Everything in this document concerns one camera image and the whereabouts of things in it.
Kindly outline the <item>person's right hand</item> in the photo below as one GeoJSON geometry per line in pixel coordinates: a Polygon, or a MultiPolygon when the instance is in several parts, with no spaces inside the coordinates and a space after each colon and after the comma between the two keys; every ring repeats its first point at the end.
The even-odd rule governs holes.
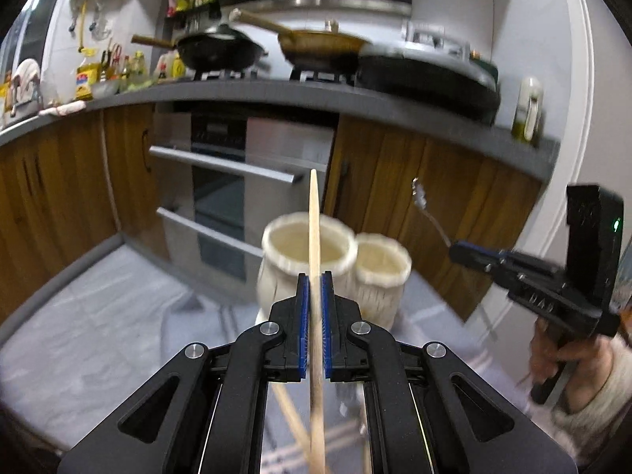
{"type": "Polygon", "coordinates": [[[547,331],[548,322],[537,318],[530,343],[529,369],[534,383],[555,377],[559,364],[577,362],[564,393],[568,412],[578,413],[599,394],[614,364],[612,340],[596,336],[558,347],[547,331]]]}

